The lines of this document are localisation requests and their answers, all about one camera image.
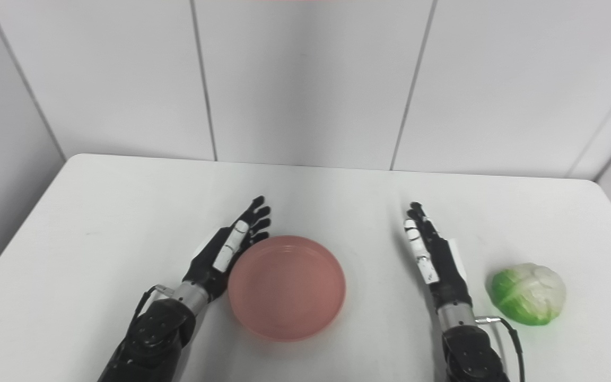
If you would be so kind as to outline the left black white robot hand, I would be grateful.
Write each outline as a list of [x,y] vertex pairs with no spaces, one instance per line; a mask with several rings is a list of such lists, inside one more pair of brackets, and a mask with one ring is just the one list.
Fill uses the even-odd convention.
[[207,302],[219,298],[227,290],[230,272],[240,256],[269,237],[270,212],[263,195],[255,198],[237,220],[219,228],[202,247],[192,259],[184,282],[204,290]]

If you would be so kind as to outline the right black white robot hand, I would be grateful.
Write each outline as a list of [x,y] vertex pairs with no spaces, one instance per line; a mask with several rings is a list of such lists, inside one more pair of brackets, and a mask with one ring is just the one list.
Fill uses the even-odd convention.
[[406,214],[405,235],[435,309],[460,303],[472,307],[467,283],[460,275],[448,240],[441,237],[420,203],[410,203]]

